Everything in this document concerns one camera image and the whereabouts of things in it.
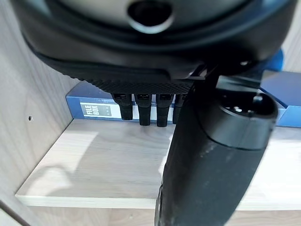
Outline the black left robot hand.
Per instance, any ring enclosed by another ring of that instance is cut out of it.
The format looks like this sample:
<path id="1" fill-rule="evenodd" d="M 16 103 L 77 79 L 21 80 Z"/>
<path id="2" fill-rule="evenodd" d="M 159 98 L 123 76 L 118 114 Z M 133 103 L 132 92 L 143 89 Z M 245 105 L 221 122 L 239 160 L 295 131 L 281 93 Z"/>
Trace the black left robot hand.
<path id="1" fill-rule="evenodd" d="M 156 200 L 158 226 L 223 226 L 248 189 L 276 124 L 259 91 L 289 32 L 295 0 L 13 0 L 30 50 L 111 93 L 157 98 L 158 125 L 180 108 Z"/>

